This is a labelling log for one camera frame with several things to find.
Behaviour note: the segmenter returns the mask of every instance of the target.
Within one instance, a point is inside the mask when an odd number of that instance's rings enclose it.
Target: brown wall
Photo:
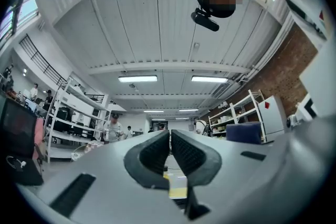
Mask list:
[[[248,90],[258,91],[260,89],[265,99],[272,95],[279,96],[286,115],[293,114],[296,111],[297,102],[302,101],[307,94],[299,75],[316,54],[317,50],[314,45],[294,24],[272,59],[239,92],[226,100],[227,103],[238,102],[248,95]],[[214,109],[203,119],[208,120],[208,115],[213,116],[220,111],[220,109]]]

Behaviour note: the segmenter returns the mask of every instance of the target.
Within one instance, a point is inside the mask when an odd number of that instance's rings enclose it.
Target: pink cloth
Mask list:
[[[39,146],[42,143],[42,140],[43,140],[43,119],[38,118],[35,124],[34,143]],[[37,159],[37,157],[38,157],[37,151],[36,149],[34,149],[33,159]]]

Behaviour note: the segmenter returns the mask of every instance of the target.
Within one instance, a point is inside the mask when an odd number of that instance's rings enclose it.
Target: blue chair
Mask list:
[[[261,144],[261,123],[247,122],[228,124],[226,126],[226,140],[248,144]]]

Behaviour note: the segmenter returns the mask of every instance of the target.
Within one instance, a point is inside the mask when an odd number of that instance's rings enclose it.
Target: white refrigerator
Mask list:
[[[277,136],[288,132],[287,117],[281,99],[271,96],[258,104],[262,122],[265,128],[266,140],[273,141]]]

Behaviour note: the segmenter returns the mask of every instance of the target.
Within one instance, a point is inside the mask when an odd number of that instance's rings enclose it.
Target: black monitor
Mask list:
[[[34,152],[36,116],[11,99],[6,98],[2,102],[0,133],[6,154],[31,158]]]

